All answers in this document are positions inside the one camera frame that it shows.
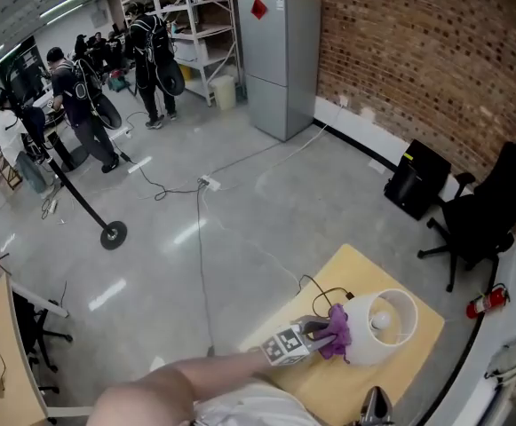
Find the purple cloth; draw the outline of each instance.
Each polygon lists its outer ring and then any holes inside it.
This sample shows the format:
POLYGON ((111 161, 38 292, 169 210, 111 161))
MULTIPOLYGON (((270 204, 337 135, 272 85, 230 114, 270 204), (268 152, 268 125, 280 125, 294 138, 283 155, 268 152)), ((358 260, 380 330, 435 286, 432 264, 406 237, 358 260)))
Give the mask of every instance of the purple cloth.
POLYGON ((346 346, 350 345, 353 339, 346 324, 348 314, 343 309, 342 304, 334 304, 329 309, 329 319, 329 325, 323 330, 314 332, 313 337, 315 339, 330 335, 336 335, 337 337, 332 343, 319 349, 319 352, 324 359, 330 359, 333 355, 343 355, 343 360, 350 364, 346 359, 346 346))

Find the white lamp shade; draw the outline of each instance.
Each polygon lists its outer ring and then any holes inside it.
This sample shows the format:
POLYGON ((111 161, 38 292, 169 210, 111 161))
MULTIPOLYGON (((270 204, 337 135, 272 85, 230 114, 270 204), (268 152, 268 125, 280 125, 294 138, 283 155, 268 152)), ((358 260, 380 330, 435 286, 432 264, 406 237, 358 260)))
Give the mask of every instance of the white lamp shade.
POLYGON ((348 328, 353 342, 346 347, 346 358, 353 365, 376 365, 404 345, 417 329, 417 307, 411 296, 403 290, 390 288, 382 292, 357 296, 343 305, 348 314, 348 328), (399 321, 396 343, 385 343, 378 339, 370 327, 370 314, 378 298, 386 300, 399 321))

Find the white shirt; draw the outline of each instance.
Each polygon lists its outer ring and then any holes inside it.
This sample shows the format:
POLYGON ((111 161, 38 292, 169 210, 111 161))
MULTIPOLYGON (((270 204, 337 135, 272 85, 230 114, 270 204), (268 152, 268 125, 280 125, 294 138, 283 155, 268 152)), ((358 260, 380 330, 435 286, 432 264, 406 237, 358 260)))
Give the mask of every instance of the white shirt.
POLYGON ((0 146, 3 156, 12 166, 17 162, 19 153, 25 148, 20 138, 21 133, 27 133, 22 121, 17 120, 11 110, 2 110, 0 112, 0 146))
POLYGON ((196 426, 320 426, 289 393, 262 382, 198 403, 194 411, 196 426))

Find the white bucket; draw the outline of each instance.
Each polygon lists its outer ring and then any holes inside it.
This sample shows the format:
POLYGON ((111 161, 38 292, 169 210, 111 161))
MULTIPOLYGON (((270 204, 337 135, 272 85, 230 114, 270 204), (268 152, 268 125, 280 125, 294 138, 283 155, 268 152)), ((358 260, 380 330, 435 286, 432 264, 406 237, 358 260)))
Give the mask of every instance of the white bucket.
POLYGON ((214 98, 220 110, 231 109, 236 105, 236 87, 231 75, 212 79, 210 86, 214 89, 214 98))
POLYGON ((411 296, 397 288, 357 296, 343 308, 348 314, 346 323, 353 339, 346 347, 346 358, 353 365, 369 366, 384 361, 409 341, 417 329, 417 306, 411 296), (393 336, 391 343, 383 340, 383 331, 371 326, 374 313, 382 309, 392 316, 395 329, 388 330, 388 335, 393 336))

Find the red sticker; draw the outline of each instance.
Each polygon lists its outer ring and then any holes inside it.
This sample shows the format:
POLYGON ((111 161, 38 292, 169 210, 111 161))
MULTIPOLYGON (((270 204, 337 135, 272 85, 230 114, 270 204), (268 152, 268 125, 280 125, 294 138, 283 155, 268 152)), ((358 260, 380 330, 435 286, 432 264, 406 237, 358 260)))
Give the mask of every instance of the red sticker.
POLYGON ((264 17, 264 14, 266 14, 267 7, 262 3, 261 0, 255 0, 254 5, 251 6, 250 12, 258 19, 261 19, 264 17))

